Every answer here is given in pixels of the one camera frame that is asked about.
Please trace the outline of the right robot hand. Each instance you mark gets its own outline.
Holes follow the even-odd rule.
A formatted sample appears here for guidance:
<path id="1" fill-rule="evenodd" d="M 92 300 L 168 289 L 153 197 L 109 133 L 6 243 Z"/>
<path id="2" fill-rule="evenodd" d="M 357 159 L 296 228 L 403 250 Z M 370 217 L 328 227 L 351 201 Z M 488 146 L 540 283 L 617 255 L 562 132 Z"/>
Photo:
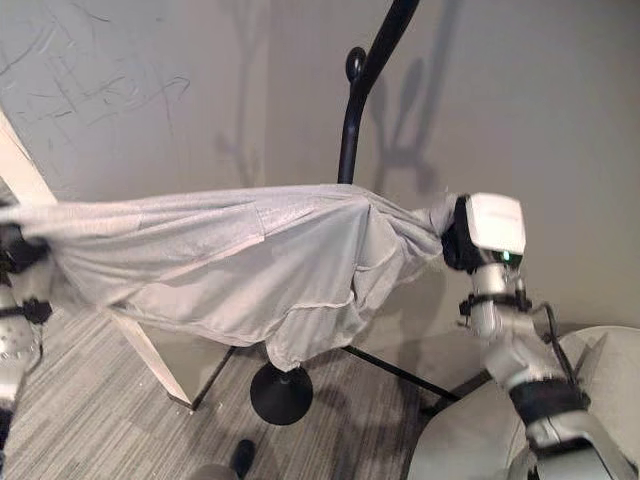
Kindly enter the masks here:
<path id="1" fill-rule="evenodd" d="M 473 274 L 490 264 L 517 270 L 526 246 L 521 203 L 499 194 L 461 195 L 441 241 L 445 263 L 454 270 Z"/>

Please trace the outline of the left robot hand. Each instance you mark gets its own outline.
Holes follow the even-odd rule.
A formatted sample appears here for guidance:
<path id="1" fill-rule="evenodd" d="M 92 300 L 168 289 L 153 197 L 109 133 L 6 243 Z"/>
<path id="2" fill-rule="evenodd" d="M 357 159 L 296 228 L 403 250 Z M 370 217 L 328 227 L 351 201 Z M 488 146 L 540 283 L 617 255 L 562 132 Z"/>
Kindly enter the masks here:
<path id="1" fill-rule="evenodd" d="M 44 259 L 50 249 L 43 240 L 28 242 L 16 224 L 1 226 L 1 284 L 9 285 L 10 274 L 21 274 Z"/>

